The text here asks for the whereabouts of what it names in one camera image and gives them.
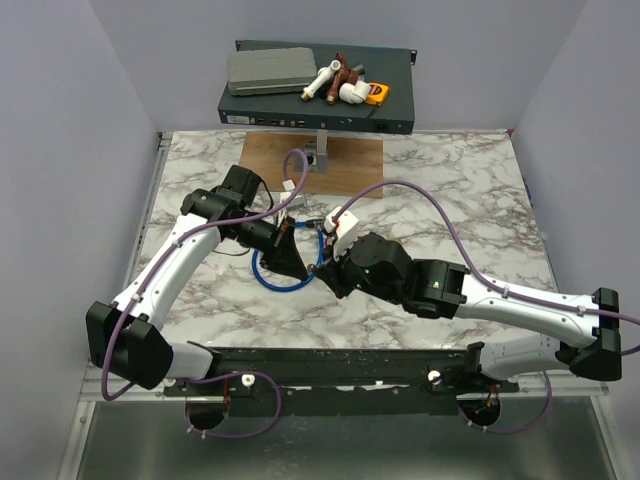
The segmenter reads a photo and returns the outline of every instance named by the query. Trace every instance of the wooden board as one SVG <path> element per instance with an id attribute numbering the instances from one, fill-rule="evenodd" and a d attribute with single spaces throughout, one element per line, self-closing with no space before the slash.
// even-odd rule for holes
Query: wooden board
<path id="1" fill-rule="evenodd" d="M 282 161 L 294 149 L 304 150 L 315 136 L 268 132 L 249 132 L 244 141 L 240 165 L 260 175 L 270 190 L 282 191 Z M 305 193 L 352 196 L 383 179 L 382 140 L 330 137 L 327 142 L 329 169 L 327 173 L 310 173 L 304 185 Z M 293 161 L 289 163 L 291 178 L 298 180 Z M 382 188 L 367 197 L 382 198 Z"/>

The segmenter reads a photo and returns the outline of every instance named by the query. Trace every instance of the white label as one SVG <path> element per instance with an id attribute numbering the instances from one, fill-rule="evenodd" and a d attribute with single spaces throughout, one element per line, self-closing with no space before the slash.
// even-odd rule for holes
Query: white label
<path id="1" fill-rule="evenodd" d="M 249 125 L 249 117 L 243 117 L 241 115 L 227 115 L 227 121 L 229 123 L 239 123 L 241 125 Z"/>

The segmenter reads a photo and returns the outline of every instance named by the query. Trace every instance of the white marble surface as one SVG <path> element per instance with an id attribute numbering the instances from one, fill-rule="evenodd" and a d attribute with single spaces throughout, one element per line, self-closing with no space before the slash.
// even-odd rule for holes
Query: white marble surface
<path id="1" fill-rule="evenodd" d="M 481 271 L 552 289 L 543 245 L 506 134 L 377 138 L 384 139 L 385 178 L 408 179 L 431 191 Z M 170 232 L 185 195 L 218 185 L 229 166 L 238 162 L 243 139 L 244 132 L 239 131 L 174 135 L 139 269 Z M 260 198 L 254 208 L 265 207 L 265 199 Z M 296 218 L 323 216 L 345 199 L 314 195 L 309 200 L 309 208 L 294 212 Z M 362 233 L 375 231 L 397 239 L 414 258 L 462 262 L 435 209 L 412 190 L 386 187 L 382 200 L 361 200 L 352 211 L 362 221 Z M 315 234 L 303 230 L 297 239 L 305 263 L 314 262 Z M 242 250 L 231 241 L 218 249 Z M 249 265 L 250 255 L 209 255 L 174 304 L 165 337 L 209 346 L 456 348 L 526 334 L 480 320 L 415 318 L 361 292 L 337 300 L 318 280 L 297 292 L 275 293 L 258 284 Z M 280 285 L 296 282 L 265 276 Z"/>

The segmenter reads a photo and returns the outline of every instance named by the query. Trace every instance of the blue hose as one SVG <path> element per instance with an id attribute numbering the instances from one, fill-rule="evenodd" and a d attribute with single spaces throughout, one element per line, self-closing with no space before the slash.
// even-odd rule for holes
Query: blue hose
<path id="1" fill-rule="evenodd" d="M 304 228 L 306 227 L 306 222 L 296 222 L 296 228 Z M 324 248 L 324 238 L 322 236 L 322 232 L 318 229 L 318 261 L 317 264 L 322 264 L 322 249 Z M 256 279 L 262 284 L 263 287 L 268 288 L 269 290 L 273 290 L 274 292 L 295 292 L 296 290 L 300 290 L 303 287 L 306 287 L 311 280 L 313 280 L 313 273 L 309 275 L 309 278 L 298 283 L 297 285 L 292 285 L 290 287 L 278 287 L 276 285 L 272 285 L 267 282 L 262 275 L 260 275 L 260 271 L 258 270 L 258 255 L 260 252 L 258 250 L 253 251 L 253 256 L 251 257 L 251 270 L 253 270 L 253 274 L 256 276 Z"/>

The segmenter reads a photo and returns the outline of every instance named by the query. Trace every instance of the brown plastic part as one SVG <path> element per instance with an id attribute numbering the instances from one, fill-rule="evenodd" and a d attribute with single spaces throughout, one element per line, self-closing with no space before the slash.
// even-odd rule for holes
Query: brown plastic part
<path id="1" fill-rule="evenodd" d="M 331 104 L 335 103 L 338 99 L 338 94 L 342 85 L 345 83 L 355 85 L 358 82 L 358 77 L 360 76 L 358 72 L 349 68 L 349 65 L 347 65 L 347 59 L 344 58 L 344 55 L 337 53 L 336 60 L 340 62 L 340 70 L 333 75 L 331 88 L 329 88 L 329 91 L 327 92 L 327 102 Z"/>

